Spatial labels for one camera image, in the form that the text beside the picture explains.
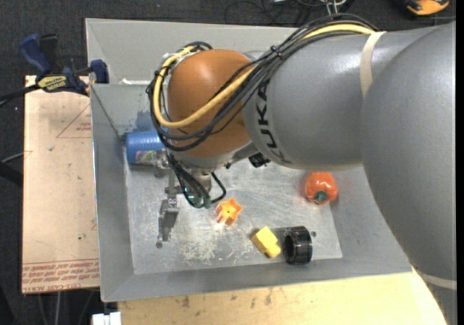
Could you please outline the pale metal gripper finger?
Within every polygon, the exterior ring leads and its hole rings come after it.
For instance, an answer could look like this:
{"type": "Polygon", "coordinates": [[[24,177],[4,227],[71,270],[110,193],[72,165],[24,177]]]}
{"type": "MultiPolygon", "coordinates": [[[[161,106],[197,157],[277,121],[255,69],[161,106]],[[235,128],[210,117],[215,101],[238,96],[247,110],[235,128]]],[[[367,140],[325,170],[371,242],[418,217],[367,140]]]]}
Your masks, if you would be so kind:
{"type": "Polygon", "coordinates": [[[165,199],[162,201],[162,241],[170,239],[179,211],[177,199],[165,199]]]}
{"type": "Polygon", "coordinates": [[[162,249],[164,238],[164,219],[165,219],[165,204],[162,203],[158,213],[158,235],[156,240],[156,248],[162,249]]]}

